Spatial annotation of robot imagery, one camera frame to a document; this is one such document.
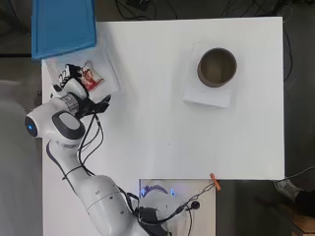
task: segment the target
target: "orange object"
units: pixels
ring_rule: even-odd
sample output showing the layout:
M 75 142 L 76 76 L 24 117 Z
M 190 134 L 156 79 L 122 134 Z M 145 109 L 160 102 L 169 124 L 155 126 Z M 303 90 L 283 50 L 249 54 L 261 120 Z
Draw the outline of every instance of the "orange object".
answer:
M 216 179 L 215 174 L 211 173 L 211 174 L 210 174 L 210 177 L 213 179 L 214 184 L 215 184 L 217 190 L 220 191 L 220 190 L 221 190 L 221 186 L 220 186 L 218 180 Z

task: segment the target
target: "white table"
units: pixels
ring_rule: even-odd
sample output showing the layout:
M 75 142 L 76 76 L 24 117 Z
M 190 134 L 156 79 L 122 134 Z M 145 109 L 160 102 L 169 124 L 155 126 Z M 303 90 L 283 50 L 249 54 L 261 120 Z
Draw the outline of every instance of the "white table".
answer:
M 98 28 L 122 92 L 100 116 L 105 139 L 88 161 L 90 169 L 134 193 L 139 179 L 208 179 L 211 172 L 220 179 L 284 177 L 282 18 L 101 23 Z M 238 86 L 227 109 L 182 100 L 185 68 L 197 41 L 237 49 Z M 49 85 L 43 64 L 43 102 Z M 97 235 L 61 177 L 44 153 L 44 235 Z M 214 235 L 214 192 L 209 198 L 208 215 L 202 216 L 213 219 L 207 234 Z

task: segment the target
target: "gray floor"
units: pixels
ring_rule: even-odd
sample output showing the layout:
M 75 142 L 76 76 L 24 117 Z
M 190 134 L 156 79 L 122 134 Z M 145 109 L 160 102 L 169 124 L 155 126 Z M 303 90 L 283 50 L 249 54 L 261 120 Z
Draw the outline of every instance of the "gray floor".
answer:
M 219 18 L 227 0 L 190 1 L 170 0 L 178 19 Z M 269 11 L 275 1 L 266 1 L 264 9 Z M 157 0 L 157 19 L 173 20 L 174 15 L 165 0 Z M 235 1 L 229 11 L 230 17 L 239 17 L 248 7 L 248 1 Z M 253 6 L 245 16 L 253 16 L 257 10 Z M 285 174 L 292 175 L 304 168 L 315 165 L 315 6 L 296 4 L 291 6 L 292 17 L 283 24 L 289 36 L 293 69 L 284 84 L 284 129 L 285 129 Z M 136 14 L 153 17 L 154 8 L 146 13 L 133 10 Z M 123 21 L 113 0 L 95 0 L 98 21 Z M 286 8 L 284 19 L 290 15 Z M 29 35 L 13 33 L 0 36 L 0 52 L 30 52 Z M 288 72 L 288 47 L 285 37 L 284 74 Z M 0 59 L 0 69 L 4 80 L 21 82 L 24 88 L 17 100 L 30 109 L 38 104 L 37 91 L 40 88 L 40 65 L 31 59 Z M 315 171 L 310 171 L 292 182 L 307 191 L 315 189 Z M 261 204 L 263 202 L 285 202 L 269 181 L 221 181 L 222 191 L 217 201 L 217 235 L 290 235 Z

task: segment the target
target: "black cable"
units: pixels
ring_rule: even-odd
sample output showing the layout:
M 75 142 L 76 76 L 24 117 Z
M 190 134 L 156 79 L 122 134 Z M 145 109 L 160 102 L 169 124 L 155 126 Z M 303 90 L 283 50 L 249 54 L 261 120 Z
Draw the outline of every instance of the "black cable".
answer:
M 85 144 L 85 141 L 86 141 L 87 136 L 88 136 L 88 134 L 89 134 L 89 132 L 90 132 L 90 130 L 91 130 L 91 127 L 92 127 L 92 124 L 93 124 L 94 120 L 95 120 L 95 114 L 92 116 L 92 119 L 91 119 L 91 122 L 90 122 L 90 124 L 89 124 L 89 127 L 88 127 L 88 129 L 87 129 L 87 131 L 86 131 L 86 133 L 85 133 L 85 135 L 84 135 L 84 137 L 83 137 L 83 139 L 82 139 L 82 141 L 81 141 L 81 143 L 80 143 L 79 152 L 78 152 L 78 159 L 79 159 L 79 162 L 80 162 L 81 166 L 83 167 L 83 169 L 86 171 L 86 173 L 87 173 L 89 176 L 95 175 L 95 174 L 92 173 L 92 172 L 84 165 L 84 163 L 83 163 L 83 161 L 82 161 L 82 156 L 81 156 L 81 154 L 82 154 L 83 145 Z
M 246 9 L 246 11 L 240 17 L 243 17 L 250 10 L 250 8 L 252 7 L 253 3 L 251 2 L 251 0 L 249 2 L 250 3 L 249 3 L 248 8 Z
M 287 180 L 287 179 L 292 179 L 292 178 L 295 178 L 301 174 L 304 174 L 305 172 L 309 171 L 309 170 L 312 170 L 312 169 L 315 169 L 315 166 L 311 166 L 311 167 L 308 167 L 304 170 L 302 170 L 301 172 L 297 173 L 297 174 L 294 174 L 294 175 L 291 175 L 291 176 L 288 176 L 288 177 L 285 177 L 284 179 L 282 180 L 275 180 L 273 181 L 274 183 L 278 183 L 278 182 L 281 182 L 281 181 L 284 181 L 284 180 Z
M 266 13 L 266 11 L 264 10 L 264 5 L 266 4 L 267 0 L 265 0 L 262 5 L 259 6 L 259 4 L 256 2 L 256 4 L 259 6 L 259 8 L 257 9 L 257 11 L 254 14 L 254 17 L 259 13 L 260 10 L 262 10 L 264 13 Z
M 154 17 L 154 19 L 156 21 L 157 20 L 157 12 L 158 12 L 157 6 L 156 6 L 156 4 L 153 3 L 153 1 L 150 1 L 150 4 L 153 5 L 154 8 L 155 8 L 155 17 Z
M 191 228 L 193 226 L 193 216 L 191 215 L 191 209 L 188 208 L 187 210 L 189 212 L 189 217 L 190 217 L 190 224 L 189 224 L 189 230 L 188 230 L 188 235 L 187 236 L 190 236 Z
M 17 15 L 17 12 L 12 4 L 11 0 L 8 0 L 8 4 L 10 7 L 11 12 L 13 13 L 14 17 L 17 19 L 17 21 L 19 22 L 19 24 L 21 25 L 22 29 L 24 30 L 25 33 L 29 33 L 31 32 L 29 28 L 27 28 L 24 24 L 22 24 L 22 22 L 20 21 L 20 18 Z
M 175 19 L 177 20 L 178 17 L 177 17 L 177 13 L 175 12 L 174 8 L 171 6 L 170 2 L 168 0 L 166 0 L 166 4 L 168 5 L 169 9 L 172 11 L 172 13 L 174 14 L 175 16 Z
M 83 149 L 82 151 L 86 150 L 86 149 L 90 146 L 90 144 L 96 139 L 96 137 L 97 137 L 98 134 L 99 134 L 99 131 L 100 131 L 100 127 L 98 126 L 98 129 L 97 129 L 97 131 L 96 131 L 94 137 L 93 137 L 90 141 L 88 141 L 85 145 L 82 146 L 82 148 L 85 148 L 85 149 Z
M 222 17 L 222 16 L 224 15 L 224 13 L 227 11 L 227 9 L 230 7 L 230 6 L 229 6 L 230 2 L 231 2 L 231 0 L 229 0 L 229 1 L 227 2 L 227 5 L 226 5 L 226 7 L 224 8 L 224 10 L 222 11 L 222 13 L 220 14 L 220 17 Z
M 191 197 L 186 203 L 184 203 L 183 205 L 179 206 L 174 213 L 172 213 L 169 217 L 165 218 L 165 219 L 160 219 L 160 220 L 156 220 L 156 221 L 143 221 L 143 219 L 139 219 L 139 222 L 143 223 L 143 224 L 147 224 L 150 226 L 155 226 L 155 225 L 161 225 L 165 222 L 167 222 L 168 220 L 170 220 L 171 218 L 173 218 L 175 215 L 179 214 L 180 212 L 182 212 L 184 209 L 186 209 L 188 207 L 188 204 L 190 202 L 196 201 L 198 200 L 198 198 L 205 194 L 206 192 L 209 192 L 213 187 L 215 186 L 215 184 L 210 184 L 208 186 L 206 186 L 203 191 L 197 195 L 194 195 L 193 197 Z
M 231 10 L 230 12 L 235 12 L 235 11 L 237 11 L 237 10 L 239 10 L 239 9 L 243 8 L 243 7 L 244 7 L 244 4 L 242 4 L 242 5 L 238 6 L 237 8 L 235 8 L 235 9 Z
M 64 175 L 64 177 L 62 178 L 62 180 L 68 179 L 68 175 L 69 175 L 72 171 L 74 171 L 74 170 L 76 170 L 76 169 L 80 169 L 80 168 L 83 168 L 83 166 L 82 166 L 82 165 L 79 165 L 79 166 L 77 166 L 76 168 L 73 168 L 72 170 L 70 170 L 68 173 L 66 173 L 66 174 Z
M 287 45 L 288 45 L 288 50 L 289 50 L 288 55 L 289 55 L 289 60 L 290 60 L 289 71 L 288 71 L 286 77 L 285 77 L 284 80 L 283 80 L 283 82 L 285 82 L 285 81 L 288 79 L 288 77 L 289 77 L 289 75 L 291 74 L 291 72 L 292 72 L 292 68 L 293 68 L 293 56 L 292 56 L 291 44 L 290 44 L 290 42 L 289 42 L 287 32 L 286 32 L 285 30 L 283 30 L 283 32 L 284 32 L 285 37 L 286 37 L 286 40 L 287 40 Z
M 83 165 L 86 164 L 88 158 L 102 145 L 102 142 L 103 142 L 103 140 L 104 140 L 104 132 L 103 132 L 103 130 L 102 130 L 102 128 L 101 128 L 101 124 L 100 124 L 100 122 L 99 122 L 98 116 L 97 116 L 96 114 L 95 114 L 94 116 L 95 116 L 95 119 L 96 119 L 96 121 L 97 121 L 98 127 L 100 128 L 101 140 L 100 140 L 99 144 L 96 146 L 96 148 L 94 148 L 94 149 L 87 155 L 86 159 L 83 161 Z
M 263 15 L 255 16 L 255 17 L 276 17 L 278 15 L 278 12 L 285 7 L 290 0 L 278 0 L 275 4 L 275 7 L 271 12 L 265 13 Z
M 288 91 L 285 88 L 284 88 L 284 92 L 287 95 L 287 98 L 289 99 L 289 93 L 288 93 Z
M 128 208 L 131 210 L 131 212 L 136 215 L 137 213 L 134 211 L 133 207 L 132 207 L 132 203 L 131 203 L 131 199 L 130 199 L 130 196 L 128 196 L 128 194 L 123 190 L 121 189 L 120 187 L 118 187 L 120 193 L 122 193 L 126 199 L 126 202 L 127 202 L 127 205 L 128 205 Z
M 116 7 L 117 7 L 117 10 L 120 14 L 120 16 L 125 19 L 125 20 L 138 20 L 140 21 L 140 19 L 147 19 L 147 20 L 151 20 L 150 18 L 146 17 L 146 16 L 136 16 L 136 14 L 134 14 L 128 7 L 126 7 L 124 4 L 122 4 L 121 2 L 119 2 L 118 0 L 115 0 L 115 4 L 116 4 Z M 122 14 L 120 8 L 119 8 L 119 5 L 122 6 L 124 9 L 126 9 L 131 15 L 133 15 L 133 17 L 126 17 Z
M 226 17 L 228 17 L 229 9 L 230 9 L 233 5 L 235 5 L 236 2 L 237 2 L 237 0 L 235 0 L 235 1 L 233 1 L 232 3 L 229 4 L 229 6 L 228 6 L 228 8 L 227 8 L 227 10 L 226 10 L 226 15 L 225 15 Z M 243 6 L 241 6 L 241 7 L 239 7 L 239 8 L 236 8 L 236 9 L 230 11 L 230 12 L 234 12 L 235 10 L 240 9 L 240 8 L 242 8 L 242 7 L 243 7 Z
M 226 9 L 226 17 L 228 17 L 228 10 L 229 10 L 229 8 L 231 7 L 231 0 L 229 0 L 229 2 L 228 2 L 228 7 L 227 7 L 227 9 Z

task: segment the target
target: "blue container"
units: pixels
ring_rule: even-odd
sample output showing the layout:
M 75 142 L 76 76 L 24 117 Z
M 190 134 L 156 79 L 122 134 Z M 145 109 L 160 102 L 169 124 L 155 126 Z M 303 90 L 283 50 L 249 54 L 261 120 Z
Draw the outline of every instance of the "blue container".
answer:
M 33 59 L 44 59 L 95 45 L 94 0 L 32 1 Z

